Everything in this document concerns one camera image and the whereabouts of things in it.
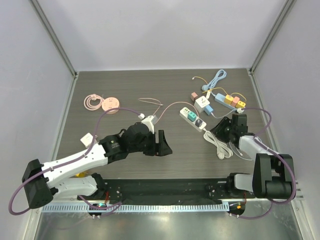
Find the yellow cube plug adapter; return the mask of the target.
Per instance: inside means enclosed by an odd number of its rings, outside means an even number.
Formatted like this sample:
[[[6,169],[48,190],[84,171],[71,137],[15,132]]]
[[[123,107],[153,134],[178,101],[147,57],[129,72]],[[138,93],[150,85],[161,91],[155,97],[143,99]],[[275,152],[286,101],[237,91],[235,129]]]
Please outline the yellow cube plug adapter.
[[[88,176],[88,172],[87,171],[83,171],[83,172],[77,173],[75,175],[76,178],[85,178],[87,176]]]

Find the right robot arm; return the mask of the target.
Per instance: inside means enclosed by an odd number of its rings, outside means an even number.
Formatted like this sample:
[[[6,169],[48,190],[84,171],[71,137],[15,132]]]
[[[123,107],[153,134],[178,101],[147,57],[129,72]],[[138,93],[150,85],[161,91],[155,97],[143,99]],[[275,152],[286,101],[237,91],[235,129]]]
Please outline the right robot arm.
[[[237,198],[247,191],[256,198],[290,201],[296,196],[293,158],[270,149],[248,129],[247,115],[234,113],[210,130],[218,140],[233,144],[254,160],[252,174],[231,173],[227,177],[226,194]]]

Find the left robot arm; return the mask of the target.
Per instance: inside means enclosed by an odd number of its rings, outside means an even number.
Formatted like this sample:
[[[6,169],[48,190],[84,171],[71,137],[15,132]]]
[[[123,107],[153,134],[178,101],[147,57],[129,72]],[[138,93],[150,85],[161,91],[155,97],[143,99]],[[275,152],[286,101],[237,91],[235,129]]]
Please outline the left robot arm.
[[[163,157],[173,151],[163,130],[154,133],[144,123],[137,122],[68,157],[46,163],[32,160],[22,177],[29,208],[43,207],[54,198],[102,199],[108,188],[100,174],[93,173],[84,179],[76,178],[76,174],[124,160],[131,153]]]

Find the white cube plug adapter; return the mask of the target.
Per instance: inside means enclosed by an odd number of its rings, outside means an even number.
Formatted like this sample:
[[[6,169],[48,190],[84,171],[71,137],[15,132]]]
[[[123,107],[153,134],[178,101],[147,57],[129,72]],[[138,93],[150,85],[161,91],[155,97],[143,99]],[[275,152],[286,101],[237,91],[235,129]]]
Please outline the white cube plug adapter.
[[[97,143],[97,139],[88,132],[80,139],[80,142],[89,149]]]

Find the dark grey charger plug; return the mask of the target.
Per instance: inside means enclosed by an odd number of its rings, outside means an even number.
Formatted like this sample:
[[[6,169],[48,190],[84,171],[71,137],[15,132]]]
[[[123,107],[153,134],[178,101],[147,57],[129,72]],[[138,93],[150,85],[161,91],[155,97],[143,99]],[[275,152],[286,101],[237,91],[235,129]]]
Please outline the dark grey charger plug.
[[[195,126],[198,127],[198,128],[200,128],[202,124],[203,124],[203,121],[202,121],[200,118],[198,118],[198,119],[195,121]]]

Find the teal charger plug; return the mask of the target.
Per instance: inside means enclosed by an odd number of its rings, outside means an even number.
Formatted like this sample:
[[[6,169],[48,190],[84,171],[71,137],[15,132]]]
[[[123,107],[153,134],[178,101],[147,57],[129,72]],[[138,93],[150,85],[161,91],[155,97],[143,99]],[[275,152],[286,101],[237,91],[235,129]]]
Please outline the teal charger plug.
[[[198,115],[196,113],[194,113],[193,111],[190,111],[187,115],[187,118],[191,121],[191,122],[195,122],[198,119]]]

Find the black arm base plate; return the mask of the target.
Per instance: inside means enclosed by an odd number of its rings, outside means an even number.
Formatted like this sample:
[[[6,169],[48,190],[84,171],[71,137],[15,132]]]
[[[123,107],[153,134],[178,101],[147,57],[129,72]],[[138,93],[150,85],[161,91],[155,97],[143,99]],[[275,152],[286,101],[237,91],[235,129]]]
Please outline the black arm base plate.
[[[111,203],[136,205],[191,204],[224,199],[253,199],[250,191],[238,190],[228,178],[161,178],[161,179],[105,179],[105,187],[89,196],[87,201],[106,198]]]

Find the white power strip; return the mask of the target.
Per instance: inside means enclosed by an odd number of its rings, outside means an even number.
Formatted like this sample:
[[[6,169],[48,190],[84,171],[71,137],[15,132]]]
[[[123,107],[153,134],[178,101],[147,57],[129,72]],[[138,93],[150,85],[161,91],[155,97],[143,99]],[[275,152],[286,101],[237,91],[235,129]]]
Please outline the white power strip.
[[[197,114],[187,107],[182,108],[179,111],[179,115],[193,128],[195,128],[198,132],[205,131],[207,123],[204,122],[201,118],[197,116]]]

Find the round pink power socket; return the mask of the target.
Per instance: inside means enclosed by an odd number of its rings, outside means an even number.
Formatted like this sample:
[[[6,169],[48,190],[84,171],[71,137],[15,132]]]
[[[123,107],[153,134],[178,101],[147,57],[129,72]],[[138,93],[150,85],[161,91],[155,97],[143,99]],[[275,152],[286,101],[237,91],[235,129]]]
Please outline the round pink power socket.
[[[108,111],[110,110],[107,114],[108,115],[114,115],[116,114],[119,110],[118,108],[120,107],[120,101],[116,97],[108,97],[103,100],[101,104],[101,108],[103,111]]]

